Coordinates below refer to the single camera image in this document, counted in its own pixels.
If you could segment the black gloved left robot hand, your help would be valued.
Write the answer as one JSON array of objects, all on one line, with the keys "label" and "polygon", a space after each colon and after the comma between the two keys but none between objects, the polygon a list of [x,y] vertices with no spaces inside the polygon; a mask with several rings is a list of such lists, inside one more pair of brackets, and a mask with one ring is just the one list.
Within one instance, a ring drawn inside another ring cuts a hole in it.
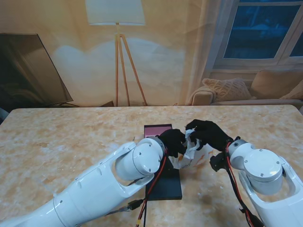
[{"label": "black gloved left robot hand", "polygon": [[185,153],[184,144],[186,139],[179,129],[166,130],[157,137],[163,142],[169,156],[178,158],[179,154],[183,155]]}]

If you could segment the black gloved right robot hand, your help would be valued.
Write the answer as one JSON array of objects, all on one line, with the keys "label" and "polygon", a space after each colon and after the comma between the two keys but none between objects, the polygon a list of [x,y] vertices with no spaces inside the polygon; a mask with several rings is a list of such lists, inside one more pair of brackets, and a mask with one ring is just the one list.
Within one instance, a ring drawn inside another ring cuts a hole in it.
[{"label": "black gloved right robot hand", "polygon": [[227,144],[234,141],[212,121],[194,119],[186,125],[186,130],[189,129],[194,130],[194,132],[190,134],[191,141],[194,143],[196,143],[196,140],[200,141],[200,146],[197,150],[200,150],[204,145],[208,144],[212,148],[224,152]]}]

